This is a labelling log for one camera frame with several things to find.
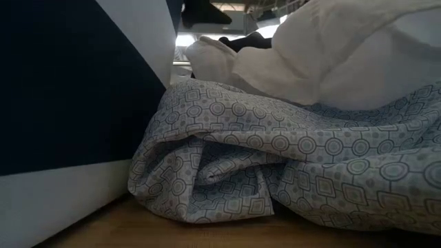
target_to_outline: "floor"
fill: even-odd
[[[125,196],[37,247],[425,247],[441,237],[404,231],[359,232],[320,227],[290,211],[230,223],[167,220]]]

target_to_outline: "white wall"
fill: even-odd
[[[96,0],[147,61],[170,84],[176,35],[165,0]]]

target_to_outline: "white cloth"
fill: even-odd
[[[272,49],[198,59],[207,65],[227,61],[205,73],[230,76],[219,82],[240,81],[245,91],[370,110],[441,77],[439,23],[441,0],[313,0],[280,25]]]
[[[220,41],[201,37],[185,51],[199,80],[225,83],[229,78],[237,53]]]

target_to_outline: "blanket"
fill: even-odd
[[[274,214],[441,234],[441,81],[384,107],[295,106],[185,79],[163,96],[130,168],[151,212],[188,223]]]

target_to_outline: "black sock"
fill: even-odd
[[[224,43],[227,47],[231,48],[235,52],[239,52],[245,47],[260,49],[271,48],[271,38],[265,39],[258,32],[251,33],[245,38],[236,39],[233,41],[230,41],[227,37],[221,37],[219,41]]]

